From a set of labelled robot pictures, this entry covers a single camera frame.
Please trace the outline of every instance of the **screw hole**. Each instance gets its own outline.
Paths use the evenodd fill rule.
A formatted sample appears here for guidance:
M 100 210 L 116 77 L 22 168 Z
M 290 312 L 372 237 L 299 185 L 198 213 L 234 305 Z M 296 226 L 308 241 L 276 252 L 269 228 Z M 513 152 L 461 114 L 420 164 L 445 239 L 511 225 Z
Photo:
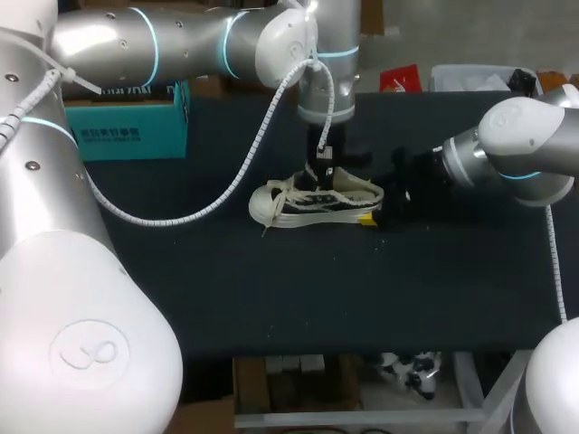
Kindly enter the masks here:
M 40 170 L 40 165 L 35 161 L 27 162 L 24 167 L 26 167 L 28 170 Z

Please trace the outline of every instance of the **shoe sole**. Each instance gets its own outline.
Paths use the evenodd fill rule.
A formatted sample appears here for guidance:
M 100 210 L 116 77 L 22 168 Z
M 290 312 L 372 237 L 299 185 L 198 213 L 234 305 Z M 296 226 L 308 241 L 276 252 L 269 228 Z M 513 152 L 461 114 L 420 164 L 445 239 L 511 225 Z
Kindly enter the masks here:
M 320 223 L 346 223 L 346 224 L 356 224 L 360 223 L 360 219 L 372 211 L 377 210 L 379 205 L 357 208 L 355 210 L 344 210 L 344 211 L 333 211 L 333 212 L 319 212 L 312 214 L 280 214 L 280 216 L 275 219 L 272 228 L 281 229 L 293 229 L 301 228 L 303 226 L 309 226 L 312 224 Z M 259 210 L 252 209 L 250 207 L 250 216 L 262 225 L 266 225 L 269 221 L 267 215 L 263 215 Z

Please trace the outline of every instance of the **cyan led ring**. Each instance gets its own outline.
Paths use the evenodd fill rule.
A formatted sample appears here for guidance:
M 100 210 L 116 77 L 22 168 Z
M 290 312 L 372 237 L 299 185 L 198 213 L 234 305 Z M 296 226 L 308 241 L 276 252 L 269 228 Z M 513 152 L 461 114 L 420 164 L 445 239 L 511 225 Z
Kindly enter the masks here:
M 157 69 L 159 67 L 159 44 L 157 42 L 157 35 L 155 34 L 153 24 L 140 9 L 137 9 L 136 7 L 130 7 L 129 9 L 132 9 L 133 11 L 135 11 L 136 13 L 138 13 L 143 17 L 145 23 L 147 23 L 148 25 L 149 30 L 151 31 L 151 37 L 153 38 L 153 45 L 155 46 L 155 64 L 153 65 L 153 72 L 151 72 L 151 76 L 149 77 L 148 81 L 145 84 L 143 84 L 143 86 L 148 86 L 155 79 L 155 76 L 157 75 Z
M 0 118 L 0 122 L 4 122 L 5 120 L 6 118 Z M 74 143 L 74 145 L 78 147 L 78 145 L 76 144 L 76 140 L 74 140 L 74 137 L 72 136 L 71 133 L 69 133 L 65 128 L 61 127 L 60 125 L 51 122 L 50 120 L 25 117 L 22 119 L 22 122 L 27 122 L 29 124 L 44 125 L 45 127 L 54 128 L 58 132 L 63 133 L 66 137 L 72 140 L 72 143 Z
M 511 179 L 513 181 L 522 181 L 524 179 L 534 178 L 535 176 L 541 175 L 541 172 L 534 172 L 533 174 L 528 175 L 521 175 L 521 176 L 510 176 L 510 175 L 503 175 L 501 172 L 498 173 L 503 178 Z
M 225 68 L 227 68 L 232 77 L 237 80 L 239 77 L 233 73 L 232 68 L 229 66 L 229 62 L 227 61 L 227 41 L 229 40 L 229 34 L 232 32 L 235 22 L 247 13 L 247 11 L 239 12 L 234 18 L 228 20 L 227 29 L 225 29 L 225 37 L 223 38 L 223 62 L 225 63 Z
M 347 52 L 319 52 L 318 57 L 320 59 L 336 59 L 339 57 L 347 57 L 351 56 L 352 54 L 356 54 L 360 50 L 360 47 L 354 47 L 352 50 L 348 50 Z

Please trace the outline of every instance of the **coiled white cable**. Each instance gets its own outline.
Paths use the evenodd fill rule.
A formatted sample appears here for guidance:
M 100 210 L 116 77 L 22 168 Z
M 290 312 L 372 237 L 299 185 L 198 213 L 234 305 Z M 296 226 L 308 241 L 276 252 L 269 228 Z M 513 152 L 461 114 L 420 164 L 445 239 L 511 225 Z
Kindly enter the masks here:
M 555 221 L 551 206 L 545 208 L 546 228 L 549 234 L 549 246 L 551 248 L 551 260 L 553 261 L 553 275 L 555 276 L 555 291 L 557 294 L 557 305 L 559 306 L 559 316 L 561 322 L 567 322 L 567 311 L 565 309 L 565 299 L 563 298 L 563 284 L 561 283 L 561 269 L 559 268 L 559 253 L 557 251 L 557 240 L 555 235 Z
M 20 102 L 20 104 L 16 106 L 12 113 L 5 117 L 5 120 L 2 121 L 2 123 L 0 123 L 0 153 L 2 153 L 6 144 L 8 144 L 8 142 L 10 142 L 10 140 L 16 135 L 16 132 L 22 123 L 22 119 L 54 89 L 54 87 L 61 79 L 67 82 L 75 81 L 88 90 L 91 90 L 95 93 L 101 93 L 101 90 L 98 86 L 95 86 L 88 81 L 77 77 L 76 71 L 74 69 L 61 66 L 52 57 L 43 52 L 33 43 L 26 41 L 24 38 L 0 31 L 0 40 L 8 41 L 25 48 L 32 54 L 41 58 L 43 61 L 46 61 L 54 68 L 53 70 L 49 70 L 44 74 L 43 80 L 40 82 L 40 84 L 36 86 L 36 88 L 30 92 L 30 94 Z
M 326 75 L 326 78 L 327 78 L 329 102 L 327 104 L 326 122 L 324 123 L 324 128 L 322 129 L 322 134 L 319 138 L 319 143 L 318 143 L 318 149 L 321 149 L 323 151 L 325 148 L 325 145 L 326 145 L 327 135 L 328 135 L 329 129 L 331 127 L 332 117 L 334 115 L 334 101 L 336 99 L 336 93 L 335 93 L 335 89 L 334 89 L 334 81 L 332 79 L 332 74 L 331 74 L 330 70 L 327 68 L 327 66 L 320 61 L 308 59 L 308 60 L 301 62 L 295 68 L 293 68 L 289 72 L 288 76 L 281 82 L 280 86 L 278 87 L 278 90 L 276 91 L 276 93 L 273 97 L 273 100 L 271 101 L 270 107 L 268 108 L 268 111 L 265 114 L 265 118 L 261 122 L 260 129 L 257 133 L 257 136 L 253 140 L 252 147 L 250 147 L 250 150 L 247 153 L 245 160 L 243 161 L 242 167 L 239 170 L 239 172 L 237 173 L 237 175 L 235 176 L 235 178 L 233 179 L 232 183 L 229 185 L 229 187 L 227 187 L 227 189 L 222 193 L 221 196 L 219 196 L 213 203 L 204 207 L 201 211 L 196 212 L 196 213 L 191 214 L 191 215 L 187 215 L 186 217 L 178 218 L 178 219 L 170 219 L 170 220 L 141 219 L 141 218 L 135 217 L 127 212 L 120 210 L 115 204 L 113 204 L 109 199 L 107 199 L 107 197 L 99 190 L 97 185 L 94 184 L 94 182 L 92 181 L 90 176 L 88 176 L 90 188 L 94 192 L 95 197 L 97 198 L 97 200 L 99 201 L 99 203 L 102 206 L 104 206 L 107 210 L 109 210 L 110 212 L 112 212 L 113 214 L 118 216 L 120 219 L 122 219 L 126 222 L 136 224 L 138 226 L 145 226 L 145 227 L 168 227 L 168 226 L 177 226 L 177 225 L 181 225 L 181 224 L 186 224 L 189 222 L 194 222 L 196 220 L 199 220 L 199 219 L 205 217 L 206 215 L 208 215 L 209 213 L 215 211 L 219 206 L 221 206 L 233 194 L 233 192 L 235 191 L 235 189 L 237 188 L 237 186 L 240 184 L 243 177 L 247 173 L 247 170 L 249 169 L 250 164 L 252 163 L 252 160 L 255 157 L 255 153 L 256 153 L 258 147 L 260 146 L 261 141 L 263 140 L 263 136 L 265 135 L 265 131 L 267 130 L 267 128 L 271 122 L 271 117 L 272 117 L 275 109 L 278 107 L 278 104 L 280 103 L 281 96 L 283 95 L 283 92 L 288 87 L 290 81 L 293 79 L 294 75 L 296 75 L 298 72 L 300 72 L 303 68 L 307 68 L 307 67 L 321 69 L 322 71 L 324 71 L 324 74 Z
M 0 124 L 0 153 L 6 144 L 16 135 L 22 119 L 38 104 L 48 93 L 54 89 L 61 79 L 61 74 L 57 70 L 50 70 L 44 74 L 41 83 L 30 95 L 16 106 L 5 120 Z

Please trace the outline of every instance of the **teal cardboard box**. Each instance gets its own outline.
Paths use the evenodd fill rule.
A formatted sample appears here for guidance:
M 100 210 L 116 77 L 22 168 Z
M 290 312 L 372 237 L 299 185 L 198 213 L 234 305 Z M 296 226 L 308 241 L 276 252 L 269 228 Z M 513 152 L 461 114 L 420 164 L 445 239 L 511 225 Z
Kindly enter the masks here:
M 104 90 L 64 107 L 83 161 L 185 157 L 186 83 Z

